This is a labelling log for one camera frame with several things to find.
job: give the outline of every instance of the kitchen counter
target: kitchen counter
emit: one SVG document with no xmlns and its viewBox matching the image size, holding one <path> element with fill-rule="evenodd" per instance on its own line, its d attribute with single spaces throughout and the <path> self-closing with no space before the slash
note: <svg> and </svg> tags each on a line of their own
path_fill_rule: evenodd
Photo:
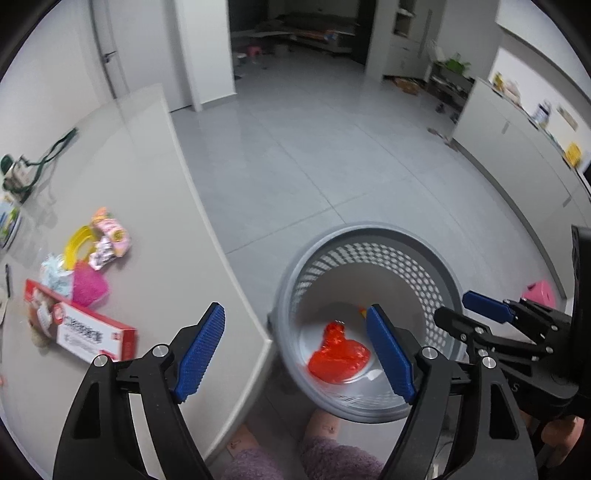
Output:
<svg viewBox="0 0 591 480">
<path fill-rule="evenodd" d="M 475 82 L 452 137 L 513 208 L 561 296 L 571 297 L 571 225 L 591 227 L 591 200 L 586 181 L 564 160 L 562 148 L 482 79 Z"/>
<path fill-rule="evenodd" d="M 88 364 L 63 348 L 35 347 L 23 305 L 26 278 L 47 253 L 106 206 L 132 246 L 105 268 L 111 288 L 98 311 L 137 328 L 137 356 L 197 323 L 209 304 L 226 330 L 199 390 L 181 406 L 207 459 L 222 448 L 265 378 L 272 342 L 222 252 L 189 175 L 160 86 L 92 112 L 63 155 L 44 169 L 23 208 L 15 241 L 2 254 L 12 269 L 2 341 L 1 417 L 40 474 L 50 478 L 61 430 Z M 163 478 L 141 399 L 131 395 L 148 473 Z"/>
</svg>

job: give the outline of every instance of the basket rim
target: basket rim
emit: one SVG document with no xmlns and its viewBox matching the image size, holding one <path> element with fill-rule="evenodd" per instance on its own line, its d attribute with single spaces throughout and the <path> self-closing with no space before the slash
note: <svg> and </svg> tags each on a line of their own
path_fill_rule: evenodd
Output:
<svg viewBox="0 0 591 480">
<path fill-rule="evenodd" d="M 454 309 L 460 312 L 463 311 L 457 277 L 450 268 L 449 264 L 441 257 L 437 250 L 433 248 L 433 246 L 414 233 L 388 223 L 356 222 L 332 228 L 325 233 L 316 236 L 304 248 L 300 249 L 298 254 L 290 262 L 283 273 L 279 288 L 275 294 L 275 302 L 273 310 L 269 315 L 269 319 L 272 329 L 275 332 L 275 341 L 285 367 L 287 368 L 291 377 L 294 379 L 295 383 L 316 405 L 328 411 L 329 413 L 346 420 L 355 421 L 358 423 L 386 423 L 407 417 L 411 407 L 408 404 L 402 404 L 397 407 L 385 409 L 362 409 L 357 407 L 341 407 L 329 401 L 327 397 L 320 394 L 315 388 L 311 388 L 300 369 L 296 366 L 295 354 L 291 352 L 288 344 L 287 322 L 278 321 L 279 318 L 289 318 L 290 302 L 294 287 L 296 285 L 297 279 L 300 276 L 300 273 L 310 261 L 310 259 L 316 255 L 320 249 L 333 240 L 357 230 L 367 229 L 385 230 L 393 232 L 397 235 L 405 235 L 414 242 L 422 245 L 423 248 L 425 248 L 428 253 L 434 257 L 434 260 L 439 262 L 440 266 L 444 268 L 445 272 L 449 276 L 449 280 L 451 280 L 454 287 L 454 291 L 449 292 L 452 297 L 452 302 L 454 303 Z M 463 355 L 463 351 L 466 349 L 465 345 L 462 343 L 458 342 L 458 344 L 459 348 L 457 349 L 457 357 Z"/>
</svg>

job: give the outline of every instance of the purple fuzzy pants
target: purple fuzzy pants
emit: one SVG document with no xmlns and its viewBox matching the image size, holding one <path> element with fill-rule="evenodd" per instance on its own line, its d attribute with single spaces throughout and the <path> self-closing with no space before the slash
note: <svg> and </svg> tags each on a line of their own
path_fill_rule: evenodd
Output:
<svg viewBox="0 0 591 480">
<path fill-rule="evenodd" d="M 310 480 L 375 480 L 383 465 L 357 447 L 323 437 L 304 439 L 301 463 Z M 244 450 L 228 466 L 222 480 L 283 480 L 275 462 L 261 448 Z"/>
</svg>

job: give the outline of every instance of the person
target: person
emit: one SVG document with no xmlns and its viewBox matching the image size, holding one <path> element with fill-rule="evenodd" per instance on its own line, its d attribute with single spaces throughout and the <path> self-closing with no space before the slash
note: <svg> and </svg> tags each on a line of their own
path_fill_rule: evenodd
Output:
<svg viewBox="0 0 591 480">
<path fill-rule="evenodd" d="M 316 410 L 300 445 L 300 459 L 310 480 L 375 480 L 383 464 L 358 447 L 340 445 L 340 419 Z M 242 425 L 227 445 L 233 457 L 222 480 L 283 480 L 273 459 Z"/>
</svg>

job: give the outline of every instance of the tiled floor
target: tiled floor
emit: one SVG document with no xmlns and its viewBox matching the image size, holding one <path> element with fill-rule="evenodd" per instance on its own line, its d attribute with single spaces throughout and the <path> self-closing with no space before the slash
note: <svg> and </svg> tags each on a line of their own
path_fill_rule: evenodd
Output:
<svg viewBox="0 0 591 480">
<path fill-rule="evenodd" d="M 281 274 L 318 234 L 379 220 L 414 232 L 447 261 L 462 290 L 517 297 L 547 267 L 496 190 L 427 132 L 453 124 L 429 95 L 365 80 L 362 66 L 314 51 L 247 65 L 237 100 L 173 113 L 184 155 L 222 248 L 262 322 Z M 499 333 L 510 334 L 499 326 Z M 277 369 L 249 425 L 286 478 L 312 406 Z M 346 423 L 340 439 L 387 458 L 403 422 Z M 215 462 L 220 471 L 228 461 Z"/>
</svg>

